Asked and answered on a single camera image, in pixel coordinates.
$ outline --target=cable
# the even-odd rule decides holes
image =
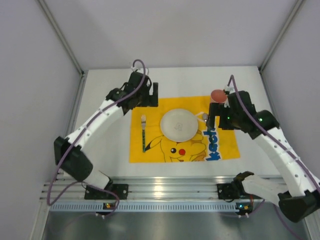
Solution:
[[[252,207],[254,206],[254,202],[255,202],[254,196],[252,196],[252,194],[250,194],[250,203],[251,203]]]
[[[132,66],[134,67],[136,62],[140,62],[142,67],[143,67],[143,75],[142,75],[142,79],[139,83],[139,85],[136,87],[136,89],[134,89],[132,92],[130,92],[128,95],[124,96],[123,98],[113,102],[112,104],[106,106],[104,109],[102,109],[102,111],[99,111],[95,116],[93,116],[93,118],[87,123],[86,127],[80,132],[80,134],[78,135],[78,137],[73,141],[73,143],[68,147],[68,149],[65,151],[65,153],[63,154],[62,158],[60,159],[59,163],[57,164],[56,166],[56,170],[55,170],[55,173],[53,175],[53,178],[50,182],[50,185],[49,185],[49,188],[48,188],[48,193],[46,195],[46,204],[48,206],[52,206],[53,204],[55,204],[55,202],[62,196],[62,194],[64,194],[66,192],[66,190],[68,188],[70,188],[72,185],[78,183],[77,181],[75,182],[72,182],[70,183],[69,185],[67,185],[61,192],[60,194],[52,201],[50,202],[50,198],[51,198],[51,191],[52,191],[52,187],[54,185],[54,181],[56,180],[57,178],[57,175],[58,175],[58,171],[60,169],[60,167],[62,166],[62,164],[64,163],[64,161],[66,160],[69,152],[71,151],[71,149],[75,146],[75,144],[78,142],[78,140],[82,137],[82,135],[85,133],[86,129],[93,123],[93,121],[99,117],[102,112],[105,112],[106,110],[108,110],[109,108],[117,105],[118,103],[130,98],[132,95],[134,95],[140,88],[141,86],[143,85],[144,81],[145,81],[145,78],[146,78],[146,66],[144,64],[144,62],[140,59],[136,59],[133,61],[132,63]],[[102,191],[102,192],[105,192],[105,193],[108,193],[108,194],[111,194],[113,196],[117,196],[115,195],[113,192],[111,191],[108,191],[108,190],[104,190],[104,189],[101,189],[101,188],[98,188],[98,187],[94,187],[95,189],[99,190],[99,191]]]
[[[74,219],[72,219],[70,222],[68,222],[66,225],[64,225],[64,226],[63,226],[61,229],[59,229],[58,231],[53,230],[52,224],[51,224],[50,219],[49,219],[48,225],[49,225],[50,232],[51,232],[53,235],[59,235],[59,234],[61,234],[67,227],[69,227],[71,224],[73,224],[73,223],[75,223],[76,221],[78,221],[79,219],[81,219],[81,218],[83,218],[83,217],[85,217],[85,216],[89,216],[89,215],[95,215],[95,213],[93,213],[93,212],[86,212],[86,213],[84,213],[84,214],[81,214],[81,215],[75,217]]]
[[[299,160],[298,157],[296,157],[290,150],[288,150],[281,142],[279,142],[274,136],[272,136],[270,133],[268,133],[262,126],[260,126],[260,124],[254,119],[254,117],[248,112],[246,106],[244,105],[244,103],[241,100],[241,97],[239,95],[238,92],[238,88],[236,85],[236,81],[235,81],[235,77],[233,75],[230,76],[229,82],[228,82],[228,86],[230,85],[232,81],[233,87],[234,87],[234,91],[235,91],[235,95],[243,109],[243,111],[245,112],[245,114],[249,117],[249,119],[254,123],[254,125],[256,125],[258,127],[258,129],[260,129],[261,132],[263,132],[263,134],[265,134],[266,136],[268,136],[272,141],[274,141],[276,144],[278,144],[284,151],[286,151],[290,157],[292,157],[297,163],[298,165],[303,169],[303,171],[307,174],[307,176],[309,177],[309,179],[311,180],[311,182],[313,183],[313,185],[315,186],[316,190],[318,191],[318,193],[320,194],[320,187],[319,184],[316,182],[316,180],[313,178],[313,176],[311,175],[311,173],[309,172],[309,170],[305,167],[305,165],[302,163],[302,161]]]
[[[278,218],[280,219],[282,225],[298,240],[303,240],[301,237],[299,237],[285,222],[285,220],[281,217],[278,208],[276,207],[276,205],[272,204],[273,208],[275,210],[276,215],[278,216]]]

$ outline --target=pikachu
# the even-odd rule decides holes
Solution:
[[[176,142],[171,141],[164,135],[153,139],[145,148],[150,151],[152,148],[160,144],[161,151],[164,155],[166,163],[182,163],[204,161],[206,157],[206,145],[202,143],[204,136],[198,130],[194,137],[188,141]]]

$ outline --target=metal frame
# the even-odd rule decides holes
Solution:
[[[68,56],[70,57],[76,70],[79,72],[79,74],[82,75],[84,73],[84,71],[83,71],[82,67],[80,66],[78,60],[76,59],[76,56],[75,56],[74,52],[72,51],[69,43],[67,42],[64,34],[60,30],[60,28],[57,24],[57,21],[55,20],[54,16],[52,15],[48,5],[46,4],[46,2],[44,0],[35,0],[35,1],[38,3],[38,5],[41,8],[42,12],[44,13],[45,17],[47,18],[50,25],[52,26],[57,38],[60,40],[62,46],[64,47],[65,51],[67,52]]]
[[[287,17],[284,25],[282,26],[282,28],[281,28],[281,30],[279,32],[278,36],[274,40],[270,50],[266,54],[261,66],[259,67],[260,73],[263,73],[263,71],[265,70],[266,66],[268,65],[268,63],[269,63],[269,61],[271,59],[271,57],[273,56],[273,54],[277,50],[277,47],[279,46],[280,42],[283,40],[283,38],[284,38],[285,34],[287,33],[289,27],[293,23],[293,21],[296,18],[298,12],[301,10],[301,8],[303,7],[305,2],[306,2],[306,0],[297,0],[295,2],[293,8],[291,9],[291,11],[289,13],[289,16]]]
[[[75,54],[73,53],[70,45],[68,44],[64,34],[60,30],[54,16],[52,15],[50,9],[48,8],[45,0],[35,0],[38,5],[40,6],[41,10],[43,11],[44,15],[46,16],[48,22],[51,24],[52,28],[54,29],[58,39],[60,40],[61,44],[63,45],[66,53],[69,55],[72,63],[74,64],[75,68],[81,75],[81,79],[77,86],[77,93],[74,98],[73,107],[70,113],[68,125],[65,131],[65,134],[69,134],[75,127],[76,118],[78,115],[86,79],[87,73],[84,72],[82,67],[80,66],[78,60],[76,59]],[[270,91],[265,84],[263,71],[268,65],[271,57],[277,50],[278,45],[284,38],[287,30],[291,26],[293,20],[297,16],[299,10],[302,8],[303,4],[306,0],[297,0],[295,5],[291,9],[291,12],[284,23],[281,31],[279,32],[277,38],[273,42],[270,50],[266,54],[261,66],[259,67],[259,72],[261,75],[261,79],[268,97],[268,100],[271,105],[271,109],[275,116],[277,116],[274,103],[270,96]],[[265,178],[269,178],[275,183],[278,184],[285,184],[281,177],[268,177],[264,176]],[[145,206],[148,203],[173,203],[173,205],[181,205],[181,201],[184,201],[184,204],[187,202],[189,205],[203,205],[208,203],[214,203],[216,205],[223,205],[224,202],[218,200],[218,193],[217,193],[217,183],[229,183],[232,180],[232,177],[228,176],[219,176],[219,177],[193,177],[193,178],[169,178],[169,177],[118,177],[115,178],[115,182],[117,183],[127,183],[129,184],[129,189],[131,189],[128,194],[128,200],[125,201],[126,206],[134,205],[134,204],[141,204]],[[55,191],[59,191],[61,188],[65,187],[68,183],[72,181],[72,178],[65,177],[63,175],[63,171],[60,171],[57,181],[53,186],[53,193],[52,196],[54,197]],[[39,207],[36,216],[36,220],[33,225],[33,229],[30,235],[30,240],[40,240],[42,238],[47,217],[50,211],[50,207],[47,206],[45,197],[46,191],[48,190],[48,183],[44,184],[43,191],[39,200]],[[85,190],[82,188],[81,185],[76,184],[72,186],[69,191],[65,193],[65,195],[61,198],[64,201],[71,201],[73,204],[76,203],[80,206],[84,203],[84,194]],[[85,204],[101,204],[99,201],[86,201]],[[311,239],[320,239],[320,214],[315,212],[314,214],[305,218],[305,223],[309,230]]]

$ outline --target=white enclosure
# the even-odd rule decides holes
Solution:
[[[101,70],[105,75],[99,75],[102,72],[94,69],[128,69],[137,58],[147,67],[159,68],[150,73],[155,78],[161,70],[172,73],[176,67],[228,69],[225,75],[238,71],[239,86],[250,92],[257,108],[271,105],[288,141],[320,177],[319,12],[318,0],[2,1],[1,239],[32,237],[42,188],[55,169],[55,138],[65,136],[70,126],[79,126],[96,110],[80,106],[83,90],[82,100],[98,107],[98,94],[104,96],[127,81],[125,70]],[[114,76],[92,102],[88,89],[94,86],[84,82],[88,70],[100,82]],[[227,80],[219,80],[220,87]],[[170,97],[194,96],[191,91],[197,86],[189,84],[178,93],[178,83],[170,89]],[[78,107],[79,115],[72,111]],[[278,174],[270,162],[258,165],[252,170],[261,175]],[[193,175],[201,176],[200,170]],[[220,174],[234,172],[224,169]]]

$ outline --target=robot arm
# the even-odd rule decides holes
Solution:
[[[264,198],[279,206],[289,220],[298,222],[320,208],[320,180],[296,157],[275,117],[267,110],[257,112],[249,93],[235,92],[235,88],[225,88],[226,103],[210,103],[207,127],[214,128],[215,117],[219,116],[219,128],[248,133],[268,155],[286,186],[247,171],[233,179],[234,191],[239,197],[253,194]]]
[[[67,149],[74,144],[60,167],[78,182],[86,182],[100,189],[108,189],[113,181],[91,163],[86,153],[106,133],[110,125],[129,110],[135,107],[158,106],[158,83],[152,84],[147,75],[136,93],[120,101],[137,89],[142,80],[142,73],[132,72],[128,82],[124,83],[121,88],[110,91],[98,110],[82,126],[67,137],[59,136],[54,141],[56,165],[61,164]],[[149,95],[152,85],[153,94]]]

